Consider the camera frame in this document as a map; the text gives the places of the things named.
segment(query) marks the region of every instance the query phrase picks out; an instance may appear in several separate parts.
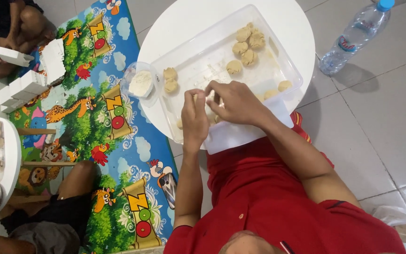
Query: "smartphone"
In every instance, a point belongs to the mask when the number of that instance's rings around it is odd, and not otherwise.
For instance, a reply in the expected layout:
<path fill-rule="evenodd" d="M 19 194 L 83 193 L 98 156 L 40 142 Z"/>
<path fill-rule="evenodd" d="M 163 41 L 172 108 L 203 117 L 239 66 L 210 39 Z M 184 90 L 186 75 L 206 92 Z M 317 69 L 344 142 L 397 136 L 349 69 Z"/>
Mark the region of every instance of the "smartphone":
<path fill-rule="evenodd" d="M 175 209 L 175 195 L 176 195 L 176 180 L 172 173 L 168 173 L 159 179 L 162 191 L 166 196 L 170 209 Z"/>

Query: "play mat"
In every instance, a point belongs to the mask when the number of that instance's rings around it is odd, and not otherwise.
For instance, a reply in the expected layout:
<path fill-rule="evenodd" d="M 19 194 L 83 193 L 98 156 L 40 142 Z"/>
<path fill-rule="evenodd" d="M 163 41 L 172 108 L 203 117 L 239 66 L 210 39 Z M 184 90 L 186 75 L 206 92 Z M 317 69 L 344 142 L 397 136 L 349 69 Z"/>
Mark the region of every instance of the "play mat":
<path fill-rule="evenodd" d="M 172 233 L 178 180 L 167 138 L 119 82 L 139 46 L 126 1 L 99 0 L 58 28 L 65 79 L 10 114 L 16 127 L 56 129 L 22 138 L 24 161 L 94 161 L 101 177 L 81 253 L 109 254 L 164 245 Z M 43 47 L 27 70 L 44 73 Z M 22 168 L 17 183 L 55 194 L 70 169 Z"/>

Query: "tile floor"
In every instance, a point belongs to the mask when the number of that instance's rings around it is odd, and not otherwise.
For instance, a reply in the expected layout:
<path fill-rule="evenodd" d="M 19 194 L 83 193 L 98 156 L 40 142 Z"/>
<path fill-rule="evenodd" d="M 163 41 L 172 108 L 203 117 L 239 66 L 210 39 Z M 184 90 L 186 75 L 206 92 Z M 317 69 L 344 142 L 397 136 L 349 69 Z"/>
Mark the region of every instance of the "tile floor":
<path fill-rule="evenodd" d="M 174 1 L 127 0 L 139 44 Z M 36 2 L 55 25 L 60 25 L 94 0 Z M 371 0 L 297 2 L 313 28 L 317 65 L 355 12 Z M 398 4 L 385 31 L 341 72 L 329 78 L 314 68 L 313 79 L 297 109 L 313 144 L 334 162 L 336 171 L 367 212 L 383 204 L 406 209 L 406 1 Z M 183 149 L 172 141 L 171 147 L 180 168 Z M 204 153 L 200 157 L 206 180 Z M 205 188 L 203 214 L 211 209 L 210 196 Z"/>

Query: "flour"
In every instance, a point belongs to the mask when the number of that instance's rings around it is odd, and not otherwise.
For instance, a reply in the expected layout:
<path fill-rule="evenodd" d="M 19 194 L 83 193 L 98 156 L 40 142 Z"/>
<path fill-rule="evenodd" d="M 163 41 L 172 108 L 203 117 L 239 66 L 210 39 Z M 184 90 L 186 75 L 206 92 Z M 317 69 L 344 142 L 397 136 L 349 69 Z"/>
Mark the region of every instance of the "flour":
<path fill-rule="evenodd" d="M 152 85 L 151 81 L 152 77 L 149 71 L 139 71 L 129 84 L 129 92 L 136 96 L 147 96 L 146 93 Z"/>

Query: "small plastic cup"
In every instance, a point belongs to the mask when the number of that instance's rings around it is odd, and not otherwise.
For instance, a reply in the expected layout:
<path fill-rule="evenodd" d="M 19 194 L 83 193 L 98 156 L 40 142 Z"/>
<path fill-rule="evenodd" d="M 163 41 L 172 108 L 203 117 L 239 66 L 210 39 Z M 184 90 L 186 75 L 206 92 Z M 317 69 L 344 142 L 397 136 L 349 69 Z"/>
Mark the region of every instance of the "small plastic cup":
<path fill-rule="evenodd" d="M 129 84 L 131 83 L 136 73 L 139 71 L 148 71 L 151 74 L 150 65 L 144 62 L 133 62 L 132 64 L 130 64 L 126 68 L 125 74 L 120 81 L 120 91 L 125 95 L 130 95 L 139 99 L 145 99 L 150 95 L 151 90 L 153 89 L 153 76 L 151 79 L 151 84 L 144 95 L 135 95 L 129 91 Z"/>

